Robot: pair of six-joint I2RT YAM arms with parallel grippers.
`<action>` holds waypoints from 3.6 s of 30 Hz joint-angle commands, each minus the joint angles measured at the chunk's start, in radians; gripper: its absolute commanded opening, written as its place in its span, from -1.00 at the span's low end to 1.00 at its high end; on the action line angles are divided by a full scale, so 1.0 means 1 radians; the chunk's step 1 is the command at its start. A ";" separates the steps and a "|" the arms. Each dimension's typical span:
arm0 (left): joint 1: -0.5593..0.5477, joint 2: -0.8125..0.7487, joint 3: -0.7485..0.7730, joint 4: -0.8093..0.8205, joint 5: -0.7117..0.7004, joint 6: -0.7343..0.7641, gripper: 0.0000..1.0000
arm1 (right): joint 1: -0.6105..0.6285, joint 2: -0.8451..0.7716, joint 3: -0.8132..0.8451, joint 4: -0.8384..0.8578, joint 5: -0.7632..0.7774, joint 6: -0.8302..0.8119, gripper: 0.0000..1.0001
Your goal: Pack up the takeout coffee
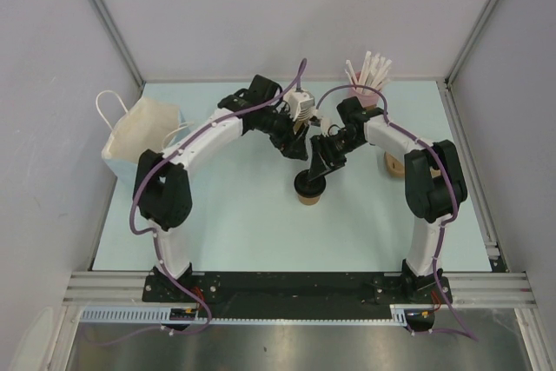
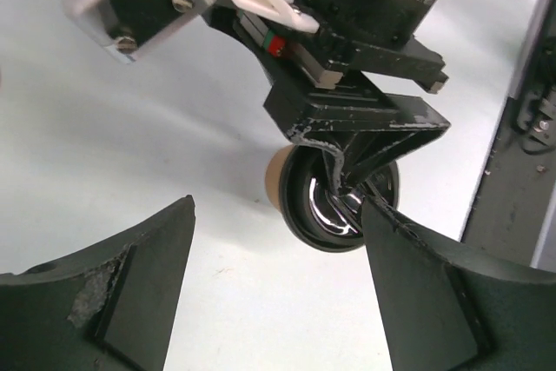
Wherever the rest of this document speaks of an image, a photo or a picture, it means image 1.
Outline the single brown paper cup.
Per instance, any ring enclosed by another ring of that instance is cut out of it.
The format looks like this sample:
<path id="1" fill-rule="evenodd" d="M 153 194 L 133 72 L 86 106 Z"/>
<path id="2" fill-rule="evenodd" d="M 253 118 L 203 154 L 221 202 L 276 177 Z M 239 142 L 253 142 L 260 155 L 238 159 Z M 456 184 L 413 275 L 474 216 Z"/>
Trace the single brown paper cup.
<path id="1" fill-rule="evenodd" d="M 312 206 L 315 205 L 321 199 L 321 194 L 307 195 L 307 194 L 298 193 L 297 197 L 301 204 L 305 206 Z"/>

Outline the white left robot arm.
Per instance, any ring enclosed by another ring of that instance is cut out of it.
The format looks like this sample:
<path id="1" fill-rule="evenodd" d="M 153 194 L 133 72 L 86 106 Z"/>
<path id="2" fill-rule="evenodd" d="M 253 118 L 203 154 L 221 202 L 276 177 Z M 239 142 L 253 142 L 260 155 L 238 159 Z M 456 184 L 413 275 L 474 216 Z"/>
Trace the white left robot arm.
<path id="1" fill-rule="evenodd" d="M 140 215 L 145 233 L 155 241 L 156 266 L 165 274 L 162 292 L 173 301 L 190 295 L 185 275 L 191 260 L 178 232 L 193 208 L 193 174 L 219 150 L 251 130 L 268 135 L 280 153 L 294 160 L 308 159 L 305 138 L 314 116 L 313 95 L 295 79 L 287 89 L 257 75 L 247 88 L 224 97 L 209 119 L 184 139 L 139 158 L 129 224 Z"/>

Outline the light blue paper bag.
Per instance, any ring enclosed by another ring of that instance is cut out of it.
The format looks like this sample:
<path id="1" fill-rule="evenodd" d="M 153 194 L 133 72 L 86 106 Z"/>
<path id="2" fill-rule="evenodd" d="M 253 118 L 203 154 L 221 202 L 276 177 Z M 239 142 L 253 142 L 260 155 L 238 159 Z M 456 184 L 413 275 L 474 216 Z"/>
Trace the light blue paper bag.
<path id="1" fill-rule="evenodd" d="M 184 119 L 179 106 L 142 97 L 131 108 L 119 102 L 123 116 L 109 123 L 110 134 L 102 150 L 102 159 L 119 182 L 131 188 L 135 184 L 140 155 L 147 149 L 160 153 L 182 140 L 193 122 Z"/>

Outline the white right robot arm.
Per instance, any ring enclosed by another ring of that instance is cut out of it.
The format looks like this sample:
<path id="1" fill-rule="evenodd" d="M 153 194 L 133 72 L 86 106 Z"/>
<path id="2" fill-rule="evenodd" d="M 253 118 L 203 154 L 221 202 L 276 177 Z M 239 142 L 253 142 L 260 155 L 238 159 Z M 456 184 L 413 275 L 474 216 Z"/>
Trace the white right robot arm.
<path id="1" fill-rule="evenodd" d="M 400 291 L 410 302 L 421 302 L 440 285 L 440 255 L 447 225 L 454 222 L 467 199 L 467 185 L 457 149 L 449 140 L 427 142 L 389 119 L 381 108 L 364 109 L 359 100 L 343 100 L 337 111 L 343 127 L 331 136 L 311 138 L 309 183 L 341 169 L 348 153 L 374 145 L 402 161 L 404 193 L 414 215 L 414 232 L 402 262 Z"/>

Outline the single black cup lid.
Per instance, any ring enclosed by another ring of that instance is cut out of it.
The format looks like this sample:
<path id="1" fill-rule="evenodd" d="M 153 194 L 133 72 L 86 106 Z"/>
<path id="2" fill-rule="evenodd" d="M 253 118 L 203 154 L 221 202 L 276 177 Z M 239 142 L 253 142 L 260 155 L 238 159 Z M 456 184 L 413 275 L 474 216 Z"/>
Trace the single black cup lid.
<path id="1" fill-rule="evenodd" d="M 307 198 L 320 196 L 325 191 L 326 185 L 326 179 L 322 176 L 310 180 L 307 169 L 300 171 L 294 179 L 295 192 Z"/>

